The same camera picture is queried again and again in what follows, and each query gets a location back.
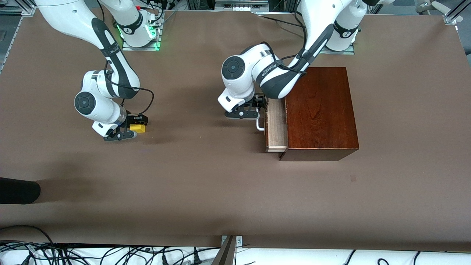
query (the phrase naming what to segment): dark wood cabinet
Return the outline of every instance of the dark wood cabinet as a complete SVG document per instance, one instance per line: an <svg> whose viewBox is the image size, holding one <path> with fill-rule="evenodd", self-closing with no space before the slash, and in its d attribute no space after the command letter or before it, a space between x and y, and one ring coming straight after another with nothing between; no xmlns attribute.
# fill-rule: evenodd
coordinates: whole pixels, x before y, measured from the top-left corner
<svg viewBox="0 0 471 265"><path fill-rule="evenodd" d="M359 149L347 70L310 67L307 72L285 98L287 145L280 160L338 161Z"/></svg>

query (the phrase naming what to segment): table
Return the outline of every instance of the table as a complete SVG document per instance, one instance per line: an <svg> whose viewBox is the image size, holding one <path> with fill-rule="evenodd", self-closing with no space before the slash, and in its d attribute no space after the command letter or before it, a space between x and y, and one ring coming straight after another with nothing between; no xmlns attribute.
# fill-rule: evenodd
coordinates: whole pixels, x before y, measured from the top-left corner
<svg viewBox="0 0 471 265"><path fill-rule="evenodd" d="M57 242L216 246L240 234L254 247L469 249L471 69L455 28L366 16L354 56L313 64L347 68L359 151L286 163L217 102L225 58L260 41L281 57L299 50L283 28L248 12L172 16L159 52L125 53L156 94L147 132L109 143L73 108L83 74L104 66L100 51L39 11L25 18L0 75L0 168L38 180L43 195L1 205L0 225L36 225Z"/></svg>

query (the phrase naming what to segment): black cylinder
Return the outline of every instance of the black cylinder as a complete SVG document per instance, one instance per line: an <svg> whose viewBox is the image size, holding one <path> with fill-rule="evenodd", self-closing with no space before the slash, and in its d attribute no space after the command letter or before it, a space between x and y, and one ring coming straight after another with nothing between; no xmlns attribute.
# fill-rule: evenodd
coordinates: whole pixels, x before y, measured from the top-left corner
<svg viewBox="0 0 471 265"><path fill-rule="evenodd" d="M40 193L36 182L0 178L0 204L30 204Z"/></svg>

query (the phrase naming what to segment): wooden box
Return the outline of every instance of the wooden box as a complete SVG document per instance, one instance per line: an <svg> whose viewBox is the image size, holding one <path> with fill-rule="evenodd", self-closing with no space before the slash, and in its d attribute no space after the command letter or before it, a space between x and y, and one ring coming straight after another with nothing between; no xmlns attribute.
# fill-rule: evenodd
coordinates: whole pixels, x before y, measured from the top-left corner
<svg viewBox="0 0 471 265"><path fill-rule="evenodd" d="M359 149L344 67L309 67L284 99L266 111L268 152L281 161L338 161Z"/></svg>

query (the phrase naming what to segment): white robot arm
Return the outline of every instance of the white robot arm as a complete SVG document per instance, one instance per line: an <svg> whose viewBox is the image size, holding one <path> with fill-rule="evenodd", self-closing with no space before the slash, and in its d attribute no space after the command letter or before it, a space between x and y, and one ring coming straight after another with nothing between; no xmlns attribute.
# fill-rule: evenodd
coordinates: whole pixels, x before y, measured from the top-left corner
<svg viewBox="0 0 471 265"><path fill-rule="evenodd" d="M131 0L100 0L116 20L122 37L132 47L142 47L156 38L150 28L155 15L137 9Z"/></svg>
<svg viewBox="0 0 471 265"><path fill-rule="evenodd" d="M131 0L102 0L117 17L118 23L141 20L129 32L132 39L141 39L142 15L136 7L130 6ZM96 18L83 0L36 0L39 10L46 21L56 30L95 45L108 61L112 70L88 71L82 81L82 89L75 96L75 108L84 117L95 121L92 128L101 136L108 136L126 122L127 112L111 100L112 98L131 99L139 88L139 78L128 64L117 41L105 23ZM134 138L135 132L119 134L116 140Z"/></svg>
<svg viewBox="0 0 471 265"><path fill-rule="evenodd" d="M240 113L239 118L245 118L240 110L253 100L253 81L267 98L285 97L324 46L345 50L354 41L366 8L359 0L298 1L295 10L302 15L307 36L304 47L288 66L283 65L265 42L224 61L221 74L226 88L218 101L226 110L226 116L237 118Z"/></svg>

